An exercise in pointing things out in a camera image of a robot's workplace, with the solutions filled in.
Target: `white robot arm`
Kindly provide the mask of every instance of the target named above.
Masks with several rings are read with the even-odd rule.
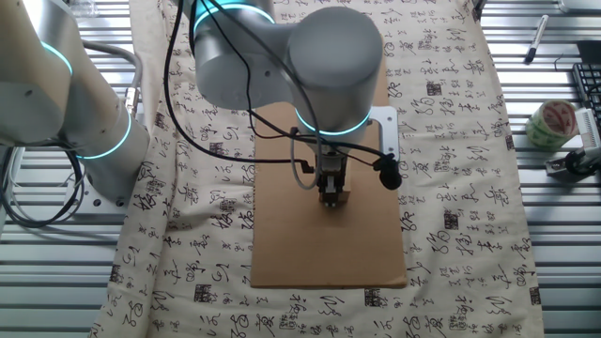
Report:
[[[98,192],[127,201],[148,133],[85,53],[70,9],[61,0],[0,1],[0,60],[0,143],[60,140]]]
[[[328,177],[342,173],[344,182],[346,156],[332,152],[327,143],[358,144],[372,117],[382,46],[374,24],[348,8],[324,8],[300,23],[276,24],[269,0],[198,1],[179,3],[193,24],[201,94],[228,109],[290,102],[297,108],[301,134],[316,131],[317,122],[320,142],[326,143],[321,151],[313,146],[324,154],[318,185],[324,202],[335,203],[341,181]],[[98,192],[127,201],[148,135],[86,55],[69,8],[61,0],[0,1],[0,46],[0,143],[59,140],[75,149]],[[250,102],[240,57],[252,74]],[[396,135],[392,139],[383,148],[398,154]],[[398,185],[400,178],[387,188]]]

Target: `keyboard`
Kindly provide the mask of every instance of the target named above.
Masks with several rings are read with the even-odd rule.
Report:
[[[598,122],[601,122],[601,87],[593,89],[595,85],[601,85],[601,64],[577,63],[572,74],[583,106],[593,108],[595,117],[598,117]]]

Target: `cardboard sheet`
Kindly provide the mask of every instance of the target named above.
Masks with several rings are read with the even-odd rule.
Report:
[[[375,105],[387,105],[385,62]],[[294,107],[277,103],[258,113],[287,131],[296,126]],[[258,123],[257,131],[272,131]],[[362,144],[378,148],[378,124],[367,128]],[[256,157],[289,156],[288,139],[255,141]],[[361,152],[351,152],[374,161]],[[315,164],[315,153],[298,143],[296,156]],[[257,165],[254,180],[253,287],[363,287],[407,284],[397,191],[385,189],[378,172],[349,159],[350,197],[338,207],[318,201],[317,187],[300,189],[289,165]],[[310,182],[313,174],[302,175]]]

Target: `tablecloth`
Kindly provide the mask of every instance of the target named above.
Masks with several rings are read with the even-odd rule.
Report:
[[[160,74],[176,7],[131,0],[151,142],[90,336],[543,337],[516,153],[470,1],[277,0],[274,6],[278,23],[323,7],[355,8],[384,37],[388,94],[399,114],[408,286],[250,287],[254,167],[203,155],[175,132]],[[187,22],[179,32],[170,77],[178,119],[212,151],[251,158],[248,116],[201,98]]]

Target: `metal grating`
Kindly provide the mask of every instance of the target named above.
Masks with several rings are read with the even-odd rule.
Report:
[[[80,22],[86,39],[132,50],[127,0],[99,0],[99,18]],[[539,18],[551,16],[534,63],[522,64]],[[566,16],[553,0],[488,0],[482,27],[507,100],[524,206],[534,245],[547,338],[601,336],[601,180],[565,185],[545,175],[545,161],[524,132],[550,98],[576,102],[570,69],[576,41],[601,38],[601,18]],[[133,75],[126,61],[90,52],[119,95]],[[16,193],[33,215],[52,216],[64,200],[69,162],[58,151],[28,149]],[[77,218],[43,231],[8,221],[0,240],[0,338],[83,338],[104,301],[121,221]]]

